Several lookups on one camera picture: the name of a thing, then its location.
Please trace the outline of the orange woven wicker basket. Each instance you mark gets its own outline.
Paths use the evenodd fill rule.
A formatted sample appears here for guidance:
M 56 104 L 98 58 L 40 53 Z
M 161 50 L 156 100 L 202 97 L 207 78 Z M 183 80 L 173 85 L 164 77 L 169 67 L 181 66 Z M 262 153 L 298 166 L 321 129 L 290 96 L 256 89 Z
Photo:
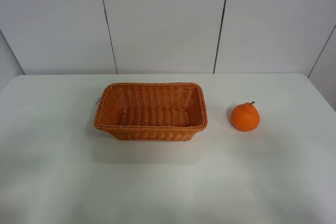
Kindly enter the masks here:
M 94 117 L 119 140 L 189 141 L 207 122 L 202 88 L 190 82 L 110 84 Z

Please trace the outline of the orange with stem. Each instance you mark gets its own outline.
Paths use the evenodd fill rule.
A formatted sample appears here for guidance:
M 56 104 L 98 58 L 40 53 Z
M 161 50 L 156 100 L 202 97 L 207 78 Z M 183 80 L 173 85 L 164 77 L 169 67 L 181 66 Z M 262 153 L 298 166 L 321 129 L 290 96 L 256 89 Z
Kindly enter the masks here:
M 260 115 L 255 108 L 255 101 L 237 105 L 229 119 L 231 125 L 239 131 L 249 132 L 256 129 L 260 123 Z

